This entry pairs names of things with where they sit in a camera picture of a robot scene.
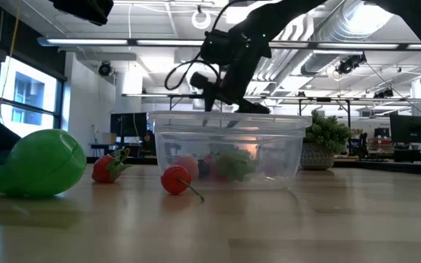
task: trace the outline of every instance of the strawberry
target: strawberry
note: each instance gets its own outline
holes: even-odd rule
[[[123,164],[128,155],[129,149],[116,150],[112,156],[110,154],[102,156],[94,164],[92,179],[99,183],[113,183],[120,177],[121,172],[131,167]]]

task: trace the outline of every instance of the cherry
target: cherry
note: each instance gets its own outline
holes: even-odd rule
[[[186,189],[190,188],[197,196],[204,202],[204,197],[194,189],[191,183],[191,175],[181,166],[173,165],[165,170],[163,176],[160,178],[164,189],[172,195],[183,193]]]

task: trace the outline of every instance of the cherry stem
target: cherry stem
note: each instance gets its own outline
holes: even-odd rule
[[[194,187],[192,187],[189,183],[187,183],[185,180],[179,178],[179,181],[184,183],[185,186],[188,186],[188,188],[191,189],[191,191],[193,191],[197,196],[199,196],[201,198],[201,202],[204,202],[204,197],[198,192],[196,191],[196,189],[194,189]]]

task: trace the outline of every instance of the plant pot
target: plant pot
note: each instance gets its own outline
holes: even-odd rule
[[[314,143],[303,143],[300,166],[306,170],[325,170],[334,165],[334,153]]]

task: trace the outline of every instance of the window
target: window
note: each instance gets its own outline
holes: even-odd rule
[[[8,104],[1,105],[0,121],[21,137],[32,132],[53,128],[52,115],[24,110]]]
[[[52,129],[60,89],[56,78],[7,57],[1,64],[0,121],[21,137]]]
[[[54,112],[57,80],[16,59],[1,63],[0,97]]]

